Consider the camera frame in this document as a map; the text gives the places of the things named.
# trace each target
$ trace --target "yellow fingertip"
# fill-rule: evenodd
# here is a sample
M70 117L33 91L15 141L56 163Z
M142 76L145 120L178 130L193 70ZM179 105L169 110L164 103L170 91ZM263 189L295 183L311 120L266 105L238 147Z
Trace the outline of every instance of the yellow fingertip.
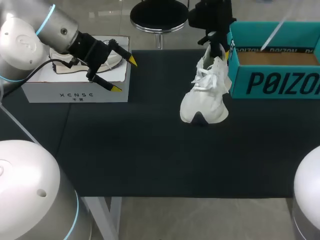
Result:
M111 92L122 92L122 89L118 88L117 86L113 86Z
M134 59L134 56L131 56L129 58L129 62L132 63L133 65L135 65L136 67L138 67L137 63L136 63L136 60Z

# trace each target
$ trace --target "black table mat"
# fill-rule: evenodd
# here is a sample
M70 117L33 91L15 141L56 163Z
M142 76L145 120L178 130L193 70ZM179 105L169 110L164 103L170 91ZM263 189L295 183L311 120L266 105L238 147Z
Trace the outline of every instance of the black table mat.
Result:
M56 156L67 121L69 104L29 103L22 88L4 98L2 103L45 149ZM2 110L0 126L0 141L32 142Z
M133 53L129 103L71 105L57 161L81 196L292 197L319 100L225 95L224 122L191 126L180 104L204 51Z

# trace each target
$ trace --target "black stool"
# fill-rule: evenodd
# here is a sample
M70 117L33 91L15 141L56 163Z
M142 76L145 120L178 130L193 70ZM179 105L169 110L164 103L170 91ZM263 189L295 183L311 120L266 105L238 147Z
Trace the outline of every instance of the black stool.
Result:
M157 50L164 48L164 35L182 29L188 20L188 6L176 0L145 0L130 13L130 20L137 29L155 34Z

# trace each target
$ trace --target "white sneaker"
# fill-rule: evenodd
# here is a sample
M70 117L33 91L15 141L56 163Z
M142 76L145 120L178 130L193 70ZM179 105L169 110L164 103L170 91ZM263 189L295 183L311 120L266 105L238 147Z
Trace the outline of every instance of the white sneaker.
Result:
M50 58L60 59L69 63L73 58L73 56L70 54L60 54L55 50L53 50L52 48L50 48ZM108 70L111 70L116 65L118 65L121 62L121 60L122 60L122 57L119 54L117 54L115 51L111 51L107 61L101 65L97 73L103 73ZM77 65L74 65L71 68L66 67L61 62L53 62L52 65L53 65L53 70L57 74L72 74L80 71L88 71L89 69L88 66L82 61L79 61Z
M194 86L184 96L180 108L185 123L217 124L229 115L222 96L229 92L232 82L228 77L226 52L222 45L220 49L222 59L210 57L209 46L196 66Z

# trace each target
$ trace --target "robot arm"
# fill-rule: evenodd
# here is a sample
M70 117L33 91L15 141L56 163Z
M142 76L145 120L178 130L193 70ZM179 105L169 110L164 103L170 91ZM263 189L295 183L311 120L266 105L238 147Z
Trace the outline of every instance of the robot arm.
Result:
M74 19L47 0L0 0L0 26L0 76L6 80L4 96L24 84L43 62L42 43L85 62L89 67L88 80L108 90L110 83L96 73L112 50L136 65L131 53L115 40L107 45L80 32Z

